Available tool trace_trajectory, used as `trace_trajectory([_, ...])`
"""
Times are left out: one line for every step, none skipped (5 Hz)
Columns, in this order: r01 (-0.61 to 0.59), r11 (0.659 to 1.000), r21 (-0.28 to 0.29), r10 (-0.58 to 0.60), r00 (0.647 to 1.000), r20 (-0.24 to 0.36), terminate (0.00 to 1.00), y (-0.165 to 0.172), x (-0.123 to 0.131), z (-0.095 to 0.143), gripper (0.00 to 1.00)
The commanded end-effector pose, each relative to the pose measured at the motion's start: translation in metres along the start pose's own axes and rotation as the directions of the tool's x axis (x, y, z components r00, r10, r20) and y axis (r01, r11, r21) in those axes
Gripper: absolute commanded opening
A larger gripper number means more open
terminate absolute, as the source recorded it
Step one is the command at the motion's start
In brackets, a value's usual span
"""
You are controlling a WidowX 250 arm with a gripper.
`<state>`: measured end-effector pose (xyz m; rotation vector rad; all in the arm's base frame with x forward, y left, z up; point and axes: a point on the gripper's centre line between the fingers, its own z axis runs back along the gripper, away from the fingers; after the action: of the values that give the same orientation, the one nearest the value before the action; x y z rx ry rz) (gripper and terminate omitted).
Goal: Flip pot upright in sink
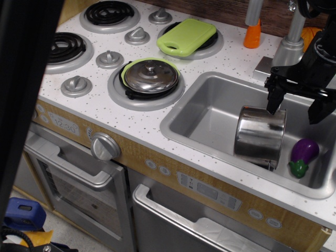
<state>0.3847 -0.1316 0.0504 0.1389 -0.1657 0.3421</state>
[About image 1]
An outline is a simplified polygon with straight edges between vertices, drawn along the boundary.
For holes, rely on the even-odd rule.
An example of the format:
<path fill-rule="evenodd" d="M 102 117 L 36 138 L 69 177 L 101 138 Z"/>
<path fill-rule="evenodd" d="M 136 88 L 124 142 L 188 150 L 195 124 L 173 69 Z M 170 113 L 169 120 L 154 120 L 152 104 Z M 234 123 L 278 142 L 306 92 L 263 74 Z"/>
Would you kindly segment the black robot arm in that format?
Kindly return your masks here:
<path fill-rule="evenodd" d="M 310 98 L 310 124 L 317 124 L 335 111 L 335 89 L 328 84 L 335 76 L 335 1 L 298 1 L 300 14 L 315 18 L 329 17 L 323 30 L 317 32 L 301 60 L 292 66 L 274 66 L 265 81 L 268 90 L 266 110 L 273 115 L 287 93 Z"/>

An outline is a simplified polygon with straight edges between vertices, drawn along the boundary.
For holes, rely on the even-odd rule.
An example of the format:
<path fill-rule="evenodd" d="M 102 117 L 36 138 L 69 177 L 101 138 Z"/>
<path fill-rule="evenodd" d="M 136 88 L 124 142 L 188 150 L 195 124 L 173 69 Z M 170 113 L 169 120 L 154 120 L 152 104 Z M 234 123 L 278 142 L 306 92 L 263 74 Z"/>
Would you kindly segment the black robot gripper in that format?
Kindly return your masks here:
<path fill-rule="evenodd" d="M 265 81 L 268 90 L 266 110 L 274 115 L 284 95 L 313 99 L 308 109 L 310 124 L 317 124 L 335 111 L 335 90 L 327 85 L 335 75 L 335 40 L 318 38 L 311 42 L 299 63 L 293 66 L 274 66 Z"/>

